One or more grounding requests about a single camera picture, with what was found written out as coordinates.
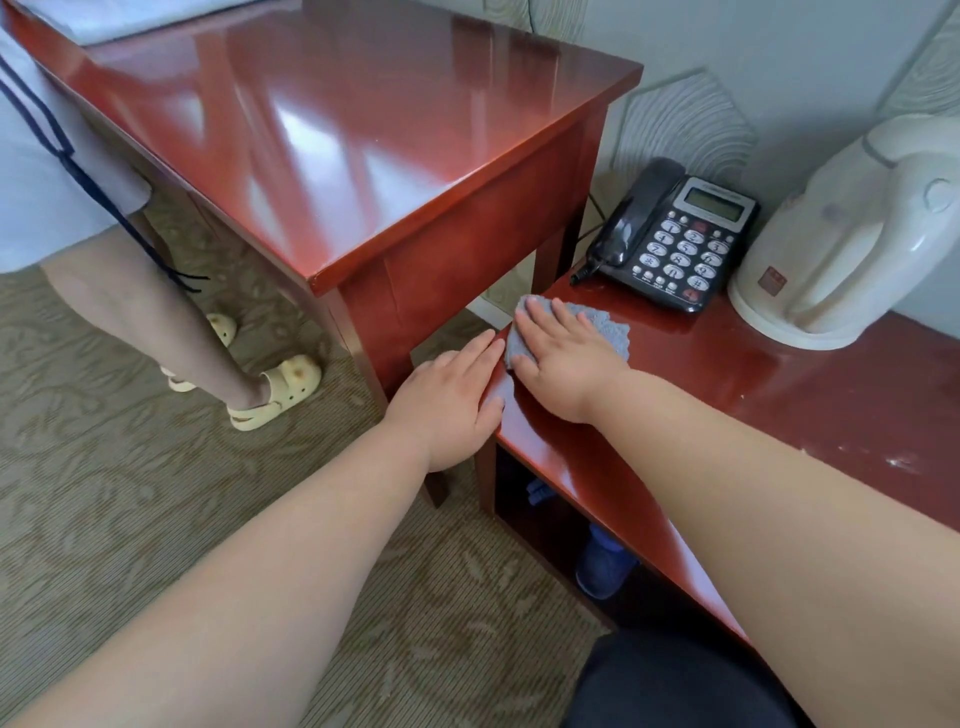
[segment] kettle label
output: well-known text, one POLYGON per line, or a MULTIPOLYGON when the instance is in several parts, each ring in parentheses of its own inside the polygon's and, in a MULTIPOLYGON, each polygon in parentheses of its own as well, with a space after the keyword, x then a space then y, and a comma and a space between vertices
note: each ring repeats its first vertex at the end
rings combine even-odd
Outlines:
POLYGON ((771 265, 760 276, 757 284, 771 296, 776 296, 786 285, 786 276, 771 265))

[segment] wooden desk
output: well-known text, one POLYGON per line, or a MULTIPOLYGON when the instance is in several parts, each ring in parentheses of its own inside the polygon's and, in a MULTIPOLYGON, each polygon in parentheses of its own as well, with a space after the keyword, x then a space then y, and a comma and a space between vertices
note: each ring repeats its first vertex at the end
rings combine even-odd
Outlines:
POLYGON ((641 73, 404 0, 265 1, 85 49, 7 16, 152 180, 257 250, 381 406, 528 254, 535 290, 569 267, 607 106, 641 73))
MULTIPOLYGON (((725 296, 689 317, 600 278, 571 289, 564 276, 547 295, 609 310, 615 321, 630 324, 633 368, 662 376, 960 530, 960 341, 888 314, 846 349, 804 352, 748 327, 725 296)), ((502 364, 488 390, 494 395, 507 404, 498 434, 477 457, 484 510, 589 602, 570 582, 587 537, 585 526, 577 525, 583 519, 567 506, 572 504, 746 638, 643 483, 596 430, 548 414, 502 364), (516 482, 497 482, 498 447, 501 460, 504 451, 510 453, 566 503, 559 509, 550 501, 546 508, 530 507, 516 482), (566 532, 570 527, 577 532, 566 532)), ((615 621, 608 605, 589 605, 615 621)))

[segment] telephone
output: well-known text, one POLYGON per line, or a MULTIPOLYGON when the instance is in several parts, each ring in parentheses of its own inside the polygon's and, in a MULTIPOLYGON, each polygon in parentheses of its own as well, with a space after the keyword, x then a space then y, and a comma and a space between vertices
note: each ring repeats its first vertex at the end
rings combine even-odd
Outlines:
POLYGON ((595 273, 656 303, 697 313, 742 255, 756 200, 665 157, 650 161, 587 249, 571 285, 595 273))

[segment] desk leg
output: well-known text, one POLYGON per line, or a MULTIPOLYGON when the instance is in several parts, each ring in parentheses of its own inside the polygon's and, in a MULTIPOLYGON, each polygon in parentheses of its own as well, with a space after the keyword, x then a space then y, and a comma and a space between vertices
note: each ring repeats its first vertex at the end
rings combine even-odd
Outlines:
POLYGON ((493 518, 496 497, 496 435, 493 435, 473 456, 477 471, 477 490, 480 493, 480 510, 493 518))
MULTIPOLYGON (((376 351, 365 347, 340 291, 331 291, 323 300, 341 341, 367 382, 377 406, 381 412, 386 412, 390 398, 414 371, 409 350, 402 343, 394 347, 378 347, 376 351)), ((449 494, 450 486, 443 473, 427 474, 420 488, 420 497, 434 508, 439 508, 449 494)))
POLYGON ((603 109, 584 122, 580 140, 580 160, 570 197, 574 213, 562 230, 556 231, 537 248, 534 279, 530 286, 531 293, 543 293, 573 265, 573 255, 577 250, 580 226, 584 221, 590 183, 593 181, 593 169, 600 150, 600 137, 603 135, 606 121, 607 110, 603 109))
POLYGON ((570 218, 566 227, 548 237, 537 248, 534 261, 534 279, 530 285, 531 293, 543 293, 554 281, 570 270, 573 254, 577 249, 577 238, 584 220, 587 198, 577 212, 570 218))

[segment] cleaning cloth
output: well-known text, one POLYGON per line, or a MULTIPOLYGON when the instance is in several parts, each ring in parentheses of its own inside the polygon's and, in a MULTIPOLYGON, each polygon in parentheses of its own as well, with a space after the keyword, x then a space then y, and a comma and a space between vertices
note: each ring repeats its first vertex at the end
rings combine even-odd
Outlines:
MULTIPOLYGON (((528 299, 537 299, 540 304, 550 316, 553 316, 553 309, 550 306, 550 302, 543 296, 524 296, 520 299, 520 305, 517 307, 521 310, 526 310, 527 300, 528 299)), ((597 308, 590 308, 586 305, 580 305, 579 303, 568 303, 566 305, 566 310, 576 316, 578 313, 583 311, 587 314, 587 318, 593 324, 593 327, 596 328, 600 334, 607 339, 616 349, 616 352, 620 354, 624 359, 627 359, 630 355, 630 339, 627 338, 627 334, 630 333, 629 324, 616 324, 610 320, 610 313, 607 311, 601 311, 597 308)), ((513 369, 510 362, 517 354, 526 354, 534 361, 537 361, 537 358, 530 353, 530 350, 527 349, 527 345, 523 342, 523 337, 520 336, 520 332, 516 330, 516 327, 511 327, 510 333, 507 334, 507 349, 503 353, 503 357, 507 362, 507 369, 513 369)))

